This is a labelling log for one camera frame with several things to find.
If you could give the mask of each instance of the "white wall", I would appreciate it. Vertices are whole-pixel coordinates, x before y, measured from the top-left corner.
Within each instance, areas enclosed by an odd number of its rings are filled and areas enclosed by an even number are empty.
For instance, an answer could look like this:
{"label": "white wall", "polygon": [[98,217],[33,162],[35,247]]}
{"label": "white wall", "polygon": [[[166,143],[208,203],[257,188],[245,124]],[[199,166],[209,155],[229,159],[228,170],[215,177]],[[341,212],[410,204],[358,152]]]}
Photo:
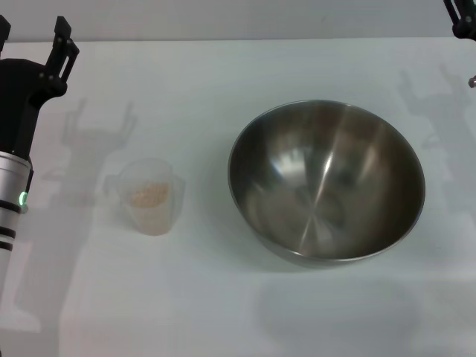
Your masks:
{"label": "white wall", "polygon": [[13,41],[450,36],[443,0],[1,0]]}

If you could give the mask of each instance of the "stainless steel bowl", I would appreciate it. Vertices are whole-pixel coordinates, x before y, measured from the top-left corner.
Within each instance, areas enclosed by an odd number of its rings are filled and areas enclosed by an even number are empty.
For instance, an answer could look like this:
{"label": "stainless steel bowl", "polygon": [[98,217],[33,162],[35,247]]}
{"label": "stainless steel bowl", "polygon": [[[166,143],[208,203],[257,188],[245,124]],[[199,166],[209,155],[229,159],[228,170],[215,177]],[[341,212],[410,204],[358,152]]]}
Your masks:
{"label": "stainless steel bowl", "polygon": [[231,194],[264,240],[298,256],[348,261],[395,245],[417,222],[425,179],[390,124],[344,103],[279,106],[239,135]]}

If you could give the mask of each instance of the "plastic measuring cup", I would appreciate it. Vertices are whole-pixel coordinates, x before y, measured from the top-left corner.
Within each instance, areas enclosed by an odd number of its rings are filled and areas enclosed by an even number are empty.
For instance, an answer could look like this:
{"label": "plastic measuring cup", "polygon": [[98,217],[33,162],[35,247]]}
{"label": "plastic measuring cup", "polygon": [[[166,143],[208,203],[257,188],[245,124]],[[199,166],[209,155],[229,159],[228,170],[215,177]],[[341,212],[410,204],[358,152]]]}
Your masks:
{"label": "plastic measuring cup", "polygon": [[166,161],[146,158],[124,168],[116,181],[120,203],[143,234],[158,236],[173,223],[173,169]]}

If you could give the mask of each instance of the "green indicator light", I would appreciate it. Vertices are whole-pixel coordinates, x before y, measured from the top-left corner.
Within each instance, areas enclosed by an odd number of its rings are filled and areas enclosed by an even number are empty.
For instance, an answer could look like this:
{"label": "green indicator light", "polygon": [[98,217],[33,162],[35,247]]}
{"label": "green indicator light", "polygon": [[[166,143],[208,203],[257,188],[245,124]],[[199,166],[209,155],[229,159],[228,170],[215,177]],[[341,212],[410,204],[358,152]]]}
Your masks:
{"label": "green indicator light", "polygon": [[23,191],[22,193],[20,193],[20,198],[19,198],[19,203],[20,203],[20,206],[23,206],[26,201],[27,201],[27,196],[28,196],[28,193],[26,193],[25,191]]}

